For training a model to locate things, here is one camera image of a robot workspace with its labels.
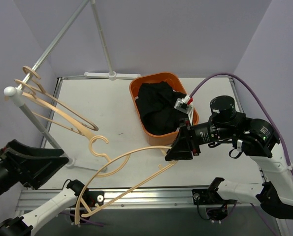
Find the black skirt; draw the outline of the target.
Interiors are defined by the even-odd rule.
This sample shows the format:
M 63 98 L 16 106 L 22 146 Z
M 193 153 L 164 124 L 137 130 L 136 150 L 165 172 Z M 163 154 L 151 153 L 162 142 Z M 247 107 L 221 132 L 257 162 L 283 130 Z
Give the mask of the black skirt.
M 174 108 L 178 98 L 186 95 L 174 91 L 167 82 L 143 83 L 135 101 L 145 129 L 153 135 L 164 135 L 179 128 L 187 115 Z

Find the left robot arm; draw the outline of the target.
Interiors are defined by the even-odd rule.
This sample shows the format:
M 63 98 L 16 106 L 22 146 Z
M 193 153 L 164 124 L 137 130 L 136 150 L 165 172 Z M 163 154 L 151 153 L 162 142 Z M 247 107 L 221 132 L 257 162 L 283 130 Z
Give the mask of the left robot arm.
M 34 236 L 62 211 L 87 202 L 88 193 L 79 180 L 69 180 L 61 190 L 41 189 L 68 163 L 61 148 L 30 147 L 12 140 L 0 149 L 0 196 L 18 183 L 24 187 L 15 213 L 0 223 L 0 236 Z

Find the wooden hanger for white skirt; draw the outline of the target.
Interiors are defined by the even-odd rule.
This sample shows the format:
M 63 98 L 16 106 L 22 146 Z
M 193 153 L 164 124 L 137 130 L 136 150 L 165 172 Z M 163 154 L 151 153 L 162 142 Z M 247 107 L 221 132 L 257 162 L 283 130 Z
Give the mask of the wooden hanger for white skirt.
M 35 71 L 33 71 L 30 67 L 28 66 L 23 66 L 23 72 L 28 75 L 29 73 L 31 73 L 33 75 L 32 77 L 32 81 L 37 85 L 37 87 L 31 86 L 27 83 L 24 83 L 18 79 L 15 79 L 14 81 L 19 84 L 19 85 L 23 85 L 24 88 L 28 88 L 29 91 L 28 92 L 23 92 L 23 96 L 25 96 L 26 98 L 28 98 L 29 100 L 31 100 L 32 102 L 34 102 L 35 104 L 48 108 L 51 111 L 54 111 L 55 113 L 58 113 L 59 115 L 61 115 L 62 111 L 60 109 L 55 108 L 54 105 L 49 104 L 48 102 L 40 99 L 37 97 L 36 92 L 39 92 L 41 94 L 43 94 L 44 96 L 50 98 L 52 101 L 56 102 L 57 104 L 60 104 L 62 107 L 64 107 L 65 109 L 67 109 L 68 111 L 70 111 L 71 113 L 73 113 L 74 115 L 76 115 L 77 117 L 79 117 L 80 119 L 82 119 L 83 121 L 85 121 L 86 123 L 83 123 L 79 120 L 76 120 L 77 122 L 79 122 L 82 126 L 91 129 L 93 131 L 98 131 L 98 127 L 91 122 L 90 120 L 88 120 L 87 118 L 85 118 L 84 116 L 80 115 L 79 113 L 77 113 L 76 111 L 74 111 L 72 108 L 70 108 L 69 106 L 67 106 L 66 104 L 64 104 L 63 102 L 61 102 L 60 100 L 56 99 L 55 97 L 53 97 L 52 95 L 50 95 L 44 88 L 43 86 L 35 80 L 38 79 L 40 80 L 41 77 L 39 76 L 39 74 L 37 74 Z

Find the wooden hanger for denim skirt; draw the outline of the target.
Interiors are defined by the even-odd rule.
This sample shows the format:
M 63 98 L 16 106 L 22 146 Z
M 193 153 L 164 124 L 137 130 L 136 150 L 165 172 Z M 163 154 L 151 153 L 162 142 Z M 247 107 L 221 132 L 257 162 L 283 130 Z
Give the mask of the wooden hanger for denim skirt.
M 47 120 L 49 122 L 52 122 L 52 123 L 54 123 L 56 125 L 59 125 L 59 126 L 65 128 L 65 129 L 69 130 L 69 131 L 72 131 L 74 133 L 78 133 L 79 135 L 85 136 L 88 140 L 91 140 L 95 136 L 94 133 L 93 133 L 94 132 L 93 130 L 82 126 L 79 122 L 76 121 L 75 118 L 73 118 L 70 115 L 66 114 L 64 111 L 61 113 L 61 115 L 59 115 L 58 113 L 56 113 L 56 114 L 58 114 L 64 120 L 66 120 L 68 123 L 70 123 L 72 125 L 72 127 L 68 127 L 68 126 L 66 126 L 66 125 L 64 125 L 62 123 L 53 121 L 52 119 L 46 118 L 46 117 L 44 117 L 42 115 L 39 115 L 39 114 L 37 114 L 35 112 L 33 112 L 33 114 L 37 115 L 38 117 L 43 118 L 43 119 L 45 119 L 45 120 Z

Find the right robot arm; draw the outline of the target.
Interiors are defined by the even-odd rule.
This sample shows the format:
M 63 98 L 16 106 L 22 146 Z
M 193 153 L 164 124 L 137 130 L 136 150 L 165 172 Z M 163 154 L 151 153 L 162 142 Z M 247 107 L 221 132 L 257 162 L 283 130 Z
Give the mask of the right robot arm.
M 282 154 L 282 141 L 276 130 L 263 119 L 238 112 L 234 99 L 227 95 L 212 99 L 210 110 L 206 123 L 191 125 L 186 118 L 180 121 L 178 135 L 165 160 L 191 160 L 200 154 L 201 145 L 214 148 L 232 144 L 239 154 L 257 163 L 263 182 L 242 184 L 216 177 L 197 203 L 246 202 L 259 205 L 275 218 L 293 220 L 293 168 Z

